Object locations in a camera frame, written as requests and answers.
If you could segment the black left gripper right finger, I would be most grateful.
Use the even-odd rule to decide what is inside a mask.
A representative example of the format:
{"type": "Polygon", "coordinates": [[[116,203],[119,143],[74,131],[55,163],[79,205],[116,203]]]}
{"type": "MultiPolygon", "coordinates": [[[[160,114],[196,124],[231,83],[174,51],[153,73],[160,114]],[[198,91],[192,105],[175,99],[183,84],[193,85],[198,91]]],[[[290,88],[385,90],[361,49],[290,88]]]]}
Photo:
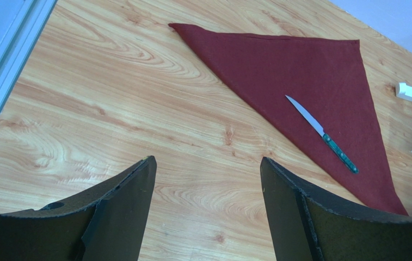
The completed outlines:
{"type": "Polygon", "coordinates": [[[412,217],[339,197],[271,158],[260,176],[277,260],[412,260],[412,217]]]}

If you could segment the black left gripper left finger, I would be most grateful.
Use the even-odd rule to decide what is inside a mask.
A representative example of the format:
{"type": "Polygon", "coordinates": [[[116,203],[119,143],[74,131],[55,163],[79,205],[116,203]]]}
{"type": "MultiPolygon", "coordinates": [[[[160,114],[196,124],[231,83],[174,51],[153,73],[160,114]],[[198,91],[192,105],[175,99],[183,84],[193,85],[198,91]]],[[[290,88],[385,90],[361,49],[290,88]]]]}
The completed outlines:
{"type": "Polygon", "coordinates": [[[137,260],[156,169],[148,156],[39,210],[0,214],[0,260],[137,260]]]}

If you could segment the green handled table knife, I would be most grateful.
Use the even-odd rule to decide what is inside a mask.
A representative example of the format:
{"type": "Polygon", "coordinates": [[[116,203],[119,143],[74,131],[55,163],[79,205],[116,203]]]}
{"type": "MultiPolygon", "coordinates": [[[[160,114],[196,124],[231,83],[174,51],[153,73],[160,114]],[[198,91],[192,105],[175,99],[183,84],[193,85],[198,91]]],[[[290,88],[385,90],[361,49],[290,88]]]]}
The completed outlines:
{"type": "Polygon", "coordinates": [[[344,153],[337,143],[324,131],[322,125],[294,98],[289,95],[285,96],[289,102],[297,109],[300,115],[312,126],[312,128],[319,134],[325,144],[333,151],[333,153],[339,158],[340,161],[350,170],[353,174],[358,174],[359,169],[350,160],[350,158],[344,153]]]}

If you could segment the dark red cloth napkin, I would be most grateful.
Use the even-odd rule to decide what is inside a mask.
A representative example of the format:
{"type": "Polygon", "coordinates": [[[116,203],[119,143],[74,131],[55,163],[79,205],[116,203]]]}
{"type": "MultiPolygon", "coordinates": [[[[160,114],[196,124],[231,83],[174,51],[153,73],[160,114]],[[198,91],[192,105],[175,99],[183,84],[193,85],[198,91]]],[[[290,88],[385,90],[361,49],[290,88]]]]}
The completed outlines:
{"type": "Polygon", "coordinates": [[[217,33],[173,23],[242,100],[365,205],[400,215],[358,40],[217,33]],[[299,102],[359,169],[353,174],[285,97],[299,102]]]}

